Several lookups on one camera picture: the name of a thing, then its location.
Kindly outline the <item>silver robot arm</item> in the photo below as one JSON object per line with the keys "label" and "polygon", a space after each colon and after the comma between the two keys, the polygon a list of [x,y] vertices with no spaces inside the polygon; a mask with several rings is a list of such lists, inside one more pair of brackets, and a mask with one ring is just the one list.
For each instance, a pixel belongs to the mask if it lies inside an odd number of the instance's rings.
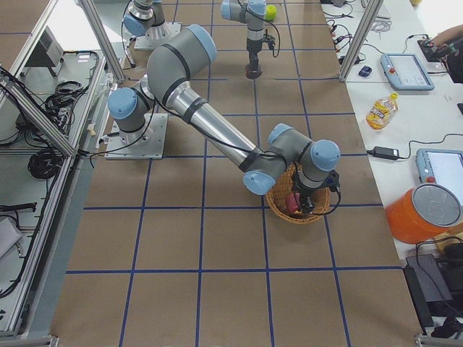
{"label": "silver robot arm", "polygon": [[173,111],[199,131],[244,174],[243,184],[263,196],[290,166],[292,187],[284,201],[290,213],[314,214],[315,193],[340,192],[335,167],[341,152],[330,140],[313,141],[287,124],[277,124],[268,136],[267,151],[252,143],[209,102],[198,95],[190,78],[216,58],[215,43],[206,29],[193,24],[154,49],[147,73],[133,87],[114,91],[108,108],[120,134],[141,140],[148,124],[145,114],[155,104]]}
{"label": "silver robot arm", "polygon": [[[275,38],[267,33],[265,1],[222,1],[221,16],[225,20],[247,26],[247,52],[249,63],[245,67],[248,79],[262,74],[258,53],[264,43],[273,50]],[[179,23],[167,23],[161,1],[130,1],[122,18],[123,26],[135,39],[135,48],[153,50],[173,38],[180,31]]]}

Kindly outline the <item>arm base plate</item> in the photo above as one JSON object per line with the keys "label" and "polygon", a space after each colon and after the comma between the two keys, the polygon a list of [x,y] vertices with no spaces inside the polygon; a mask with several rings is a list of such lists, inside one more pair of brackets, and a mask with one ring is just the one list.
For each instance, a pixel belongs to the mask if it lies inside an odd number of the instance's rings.
{"label": "arm base plate", "polygon": [[146,113],[145,126],[133,133],[123,132],[116,121],[105,149],[106,160],[160,160],[163,157],[168,115],[166,113]]}
{"label": "arm base plate", "polygon": [[135,41],[135,50],[152,51],[157,46],[179,34],[182,24],[180,22],[164,22],[159,26],[150,27],[144,36]]}

